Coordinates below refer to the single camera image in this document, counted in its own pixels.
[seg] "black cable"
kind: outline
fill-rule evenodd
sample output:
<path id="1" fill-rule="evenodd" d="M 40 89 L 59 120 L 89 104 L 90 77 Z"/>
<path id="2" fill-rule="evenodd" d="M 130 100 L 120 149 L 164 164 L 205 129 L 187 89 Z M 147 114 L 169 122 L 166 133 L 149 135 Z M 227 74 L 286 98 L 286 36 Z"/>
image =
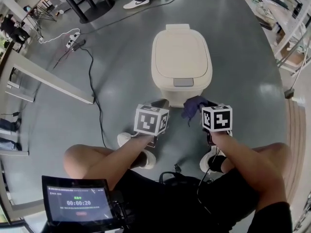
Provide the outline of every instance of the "black cable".
<path id="1" fill-rule="evenodd" d="M 137 12 L 135 12 L 135 13 L 129 15 L 129 16 L 123 17 L 123 18 L 121 18 L 120 20 L 117 20 L 117 21 L 108 23 L 108 24 L 106 24 L 106 25 L 103 25 L 103 26 L 101 26 L 101 27 L 99 27 L 99 28 L 97 28 L 97 29 L 95 29 L 95 30 L 90 31 L 90 32 L 81 33 L 80 35 L 89 34 L 89 33 L 94 33 L 94 32 L 96 32 L 96 31 L 98 31 L 98 30 L 100 30 L 100 29 L 106 28 L 106 27 L 108 27 L 108 26 L 110 26 L 110 25 L 112 25 L 112 24 L 115 24 L 115 23 L 117 23 L 117 22 L 123 21 L 124 19 L 127 19 L 127 18 L 129 18 L 129 17 L 132 17 L 132 16 L 134 16 L 134 15 L 140 13 L 140 12 L 143 12 L 143 11 L 145 11 L 145 10 L 149 10 L 149 9 L 152 9 L 152 8 L 160 7 L 160 6 L 162 6 L 162 5 L 167 5 L 167 4 L 170 4 L 170 3 L 174 2 L 174 1 L 175 1 L 175 0 L 171 0 L 171 1 L 169 1 L 169 2 L 162 3 L 162 4 L 158 4 L 158 5 L 153 6 L 153 7 L 146 7 L 146 8 L 144 8 L 143 10 L 137 11 Z"/>
<path id="2" fill-rule="evenodd" d="M 217 152 L 217 148 L 218 148 L 218 147 L 216 146 L 216 154 L 215 154 L 215 156 L 214 156 L 214 159 L 212 160 L 212 163 L 214 162 L 216 156 L 220 153 L 220 149 L 219 149 L 218 152 Z M 200 201 L 200 199 L 199 199 L 199 189 L 200 189 L 201 183 L 202 183 L 203 180 L 205 179 L 205 177 L 206 177 L 206 175 L 207 175 L 207 173 L 208 173 L 209 170 L 210 170 L 210 166 L 209 166 L 209 168 L 207 169 L 206 173 L 204 174 L 203 178 L 201 179 L 201 181 L 200 181 L 200 183 L 199 183 L 199 185 L 198 185 L 198 189 L 196 190 L 196 195 L 197 195 L 198 201 L 200 202 L 201 205 L 203 205 L 203 203 L 202 203 L 202 202 Z M 208 208 L 206 208 L 205 205 L 203 205 L 203 207 L 212 215 L 212 213 L 209 211 Z"/>
<path id="3" fill-rule="evenodd" d="M 164 176 L 164 174 L 172 174 L 172 175 L 175 175 L 174 172 L 163 172 L 163 173 L 161 173 L 161 175 L 160 175 L 160 177 L 159 177 L 159 183 L 160 183 L 160 184 L 163 184 L 163 176 Z"/>
<path id="4" fill-rule="evenodd" d="M 3 116 L 14 116 L 14 117 L 16 117 L 16 116 L 18 116 L 18 115 L 26 108 L 26 106 L 27 106 L 27 104 L 25 104 L 25 106 L 24 106 L 20 111 L 18 111 L 18 112 L 14 112 L 14 113 L 12 113 L 12 114 L 1 114 L 1 115 L 3 115 Z"/>
<path id="5" fill-rule="evenodd" d="M 66 52 L 58 59 L 58 61 L 57 61 L 56 64 L 53 66 L 53 68 L 52 68 L 51 71 L 53 71 L 53 70 L 55 69 L 55 67 L 60 63 L 60 60 L 61 60 L 62 58 L 64 58 L 64 56 L 65 56 L 67 53 L 69 53 L 70 50 L 72 50 L 72 49 L 69 48 L 68 51 L 66 51 Z M 40 88 L 41 85 L 42 85 L 42 82 L 40 82 L 40 84 L 38 85 L 37 89 L 33 92 L 34 100 L 35 100 L 35 98 L 36 98 L 36 96 L 37 96 L 38 90 L 39 90 L 39 88 Z"/>
<path id="6" fill-rule="evenodd" d="M 104 129 L 103 129 L 103 123 L 102 123 L 102 119 L 103 119 L 103 111 L 102 111 L 102 108 L 101 108 L 101 105 L 99 103 L 99 100 L 98 100 L 98 97 L 97 97 L 97 94 L 95 92 L 95 89 L 93 87 L 93 79 L 92 79 L 92 76 L 91 76 L 91 70 L 92 70 L 92 66 L 93 66 L 93 62 L 94 62 L 94 58 L 92 56 L 92 54 L 87 50 L 87 49 L 84 49 L 82 48 L 78 43 L 76 43 L 74 40 L 73 42 L 75 44 L 78 45 L 78 48 L 80 48 L 81 50 L 84 50 L 84 51 L 87 51 L 87 53 L 89 54 L 89 56 L 92 58 L 92 62 L 91 62 L 91 65 L 89 66 L 89 69 L 88 69 L 88 77 L 89 77 L 89 84 L 91 86 L 91 89 L 93 91 L 93 94 L 94 94 L 94 100 L 97 104 L 97 107 L 99 109 L 99 124 L 100 124 L 100 127 L 101 127 L 101 133 L 102 133 L 102 140 L 103 140 L 103 144 L 104 144 L 104 147 L 106 147 L 106 144 L 105 144 L 105 141 L 104 141 Z"/>

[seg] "concrete floor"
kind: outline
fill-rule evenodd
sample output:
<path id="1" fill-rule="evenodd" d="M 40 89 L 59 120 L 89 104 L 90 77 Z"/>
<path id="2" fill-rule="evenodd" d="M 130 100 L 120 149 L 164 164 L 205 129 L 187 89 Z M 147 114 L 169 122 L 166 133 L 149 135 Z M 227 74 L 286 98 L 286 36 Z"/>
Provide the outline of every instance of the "concrete floor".
<path id="1" fill-rule="evenodd" d="M 77 27 L 86 33 L 133 13 L 122 9 L 131 0 L 115 1 L 104 17 L 87 25 L 80 24 L 73 11 L 66 12 L 57 22 L 45 26 L 45 39 Z M 166 1 L 152 0 L 151 6 Z M 81 8 L 85 10 L 88 5 L 82 4 Z M 161 97 L 151 76 L 152 42 L 166 24 L 174 23 L 188 23 L 205 38 L 213 78 L 203 96 L 232 106 L 234 136 L 250 147 L 285 142 L 280 74 L 268 41 L 244 0 L 176 0 L 81 36 L 94 56 L 92 76 L 104 112 L 107 146 L 117 149 L 118 133 L 132 130 L 137 104 Z M 63 53 L 59 39 L 43 45 L 32 43 L 27 57 L 51 71 Z M 78 50 L 52 72 L 91 93 L 87 75 L 90 62 L 88 54 Z M 37 85 L 38 82 L 24 77 L 23 86 L 30 94 Z M 19 103 L 9 97 L 8 111 L 17 110 Z M 171 109 L 170 127 L 155 150 L 155 168 L 137 172 L 157 180 L 161 172 L 172 170 L 175 163 L 180 163 L 183 174 L 203 176 L 199 161 L 207 151 L 205 134 L 198 117 L 189 128 L 181 112 L 182 109 Z M 103 145 L 97 106 L 84 104 L 45 85 L 40 87 L 35 103 L 29 104 L 22 115 L 19 137 L 30 156 L 1 157 L 16 204 L 42 198 L 41 175 L 67 177 L 62 156 L 68 147 Z M 40 213 L 26 219 L 39 232 L 46 218 Z M 239 223 L 232 232 L 247 232 L 250 220 L 251 217 Z"/>

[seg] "black sock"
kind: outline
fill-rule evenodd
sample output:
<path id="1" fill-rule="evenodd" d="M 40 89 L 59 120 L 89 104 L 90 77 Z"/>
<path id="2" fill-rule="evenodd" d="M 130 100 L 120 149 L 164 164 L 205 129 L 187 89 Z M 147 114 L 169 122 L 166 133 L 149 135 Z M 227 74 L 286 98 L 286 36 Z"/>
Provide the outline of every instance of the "black sock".
<path id="1" fill-rule="evenodd" d="M 222 164 L 226 158 L 227 157 L 225 157 L 223 155 L 217 155 L 216 157 L 215 157 L 215 155 L 213 155 L 212 157 L 210 157 L 207 161 L 210 170 L 222 173 L 221 166 L 222 166 Z"/>

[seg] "beige trash can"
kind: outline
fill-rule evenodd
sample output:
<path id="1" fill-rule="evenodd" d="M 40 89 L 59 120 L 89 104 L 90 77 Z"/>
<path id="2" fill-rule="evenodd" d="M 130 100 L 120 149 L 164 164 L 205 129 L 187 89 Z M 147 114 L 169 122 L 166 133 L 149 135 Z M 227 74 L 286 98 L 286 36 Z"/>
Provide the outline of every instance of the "beige trash can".
<path id="1" fill-rule="evenodd" d="M 154 39 L 152 78 L 172 107 L 201 95 L 210 84 L 212 63 L 203 36 L 189 24 L 169 24 Z"/>

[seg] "white shoe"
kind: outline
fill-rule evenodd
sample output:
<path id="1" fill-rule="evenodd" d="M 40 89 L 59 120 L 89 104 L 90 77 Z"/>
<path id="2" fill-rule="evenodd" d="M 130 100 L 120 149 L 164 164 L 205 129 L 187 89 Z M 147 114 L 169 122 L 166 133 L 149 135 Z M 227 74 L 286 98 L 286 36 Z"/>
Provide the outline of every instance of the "white shoe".
<path id="1" fill-rule="evenodd" d="M 123 132 L 118 134 L 117 141 L 119 147 L 122 147 L 126 142 L 128 142 L 132 138 L 131 134 Z M 140 168 L 144 169 L 152 169 L 156 164 L 156 157 L 153 153 L 148 150 L 143 150 L 145 155 L 147 156 L 147 163 L 145 166 L 141 166 Z"/>
<path id="2" fill-rule="evenodd" d="M 208 160 L 210 159 L 210 157 L 216 155 L 216 146 L 212 146 L 210 152 L 208 152 L 206 155 L 203 156 L 203 158 L 201 159 L 200 161 L 200 169 L 202 170 L 202 172 L 206 173 L 207 170 L 209 169 L 209 164 L 208 164 Z M 219 155 L 222 155 L 222 156 L 225 156 L 224 153 L 219 149 L 217 148 L 217 152 L 219 151 Z M 212 170 L 208 170 L 207 174 L 210 174 L 210 173 L 215 173 L 215 171 L 212 171 Z"/>
<path id="3" fill-rule="evenodd" d="M 150 0 L 145 0 L 145 1 L 142 1 L 142 2 L 133 0 L 133 1 L 129 2 L 128 4 L 124 5 L 123 9 L 126 9 L 126 10 L 134 9 L 136 7 L 147 5 L 149 3 L 150 3 Z"/>

